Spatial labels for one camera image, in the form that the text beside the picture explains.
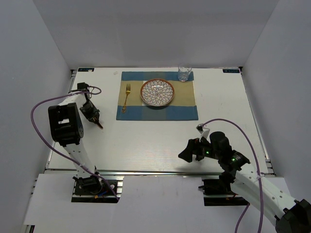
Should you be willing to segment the gold knife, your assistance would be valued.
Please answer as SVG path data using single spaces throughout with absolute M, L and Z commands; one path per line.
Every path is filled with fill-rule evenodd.
M 99 121 L 96 121 L 96 125 L 100 128 L 103 129 L 103 126 L 101 125 L 101 123 Z

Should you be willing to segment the blue beige cloth placemat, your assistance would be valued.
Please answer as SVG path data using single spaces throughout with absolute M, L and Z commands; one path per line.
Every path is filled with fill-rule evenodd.
M 174 87 L 174 98 L 166 106 L 153 107 L 143 102 L 140 97 L 142 85 L 151 79 L 167 80 Z M 189 121 L 198 120 L 197 106 L 193 87 L 194 74 L 190 73 L 185 82 L 178 79 L 178 72 L 169 71 L 124 71 L 121 85 L 116 120 L 124 121 Z M 131 93 L 127 99 L 127 108 L 121 113 L 126 85 L 130 84 Z

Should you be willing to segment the gold fork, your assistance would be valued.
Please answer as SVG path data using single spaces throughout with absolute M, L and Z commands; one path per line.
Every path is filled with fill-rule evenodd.
M 127 108 L 127 99 L 128 99 L 128 96 L 129 94 L 131 93 L 131 86 L 130 84 L 127 84 L 126 85 L 126 97 L 125 97 L 125 101 L 124 101 L 124 104 L 123 104 L 123 107 L 121 109 L 121 113 L 124 114 L 126 112 L 126 108 Z

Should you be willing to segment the patterned ceramic plate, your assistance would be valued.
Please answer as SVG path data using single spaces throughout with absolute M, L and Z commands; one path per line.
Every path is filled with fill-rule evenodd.
M 163 79 L 146 81 L 140 89 L 140 97 L 144 103 L 153 107 L 168 105 L 174 98 L 174 87 Z

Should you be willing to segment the clear drinking glass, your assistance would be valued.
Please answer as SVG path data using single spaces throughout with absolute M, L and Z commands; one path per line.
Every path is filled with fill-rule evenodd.
M 180 64 L 178 66 L 178 79 L 181 82 L 188 80 L 189 75 L 192 71 L 192 67 L 189 64 Z

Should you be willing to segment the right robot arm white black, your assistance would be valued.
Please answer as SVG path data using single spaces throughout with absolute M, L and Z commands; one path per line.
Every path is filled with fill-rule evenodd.
M 266 177 L 259 176 L 249 159 L 233 150 L 223 132 L 202 132 L 190 139 L 178 157 L 191 163 L 211 158 L 218 161 L 223 173 L 200 186 L 207 194 L 237 194 L 253 205 L 272 223 L 278 233 L 309 233 L 311 231 L 311 205 L 298 201 Z

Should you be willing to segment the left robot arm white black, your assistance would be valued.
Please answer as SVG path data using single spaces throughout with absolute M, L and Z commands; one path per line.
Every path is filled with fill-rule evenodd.
M 83 145 L 84 128 L 80 114 L 100 129 L 103 128 L 99 121 L 100 110 L 90 99 L 90 88 L 87 83 L 78 83 L 71 96 L 66 97 L 60 104 L 48 108 L 52 138 L 73 160 L 78 173 L 77 178 L 80 180 L 90 178 L 96 173 L 96 167 Z

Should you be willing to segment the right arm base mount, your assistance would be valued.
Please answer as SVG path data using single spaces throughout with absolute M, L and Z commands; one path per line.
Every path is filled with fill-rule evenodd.
M 248 202 L 231 190 L 234 177 L 223 172 L 217 179 L 203 179 L 198 187 L 204 195 L 204 206 L 246 206 Z

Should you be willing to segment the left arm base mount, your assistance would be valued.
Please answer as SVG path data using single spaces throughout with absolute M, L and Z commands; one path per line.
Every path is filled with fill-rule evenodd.
M 88 178 L 74 179 L 74 187 L 71 197 L 73 203 L 118 203 L 121 197 L 121 181 L 107 180 L 108 184 L 100 178 L 90 176 Z

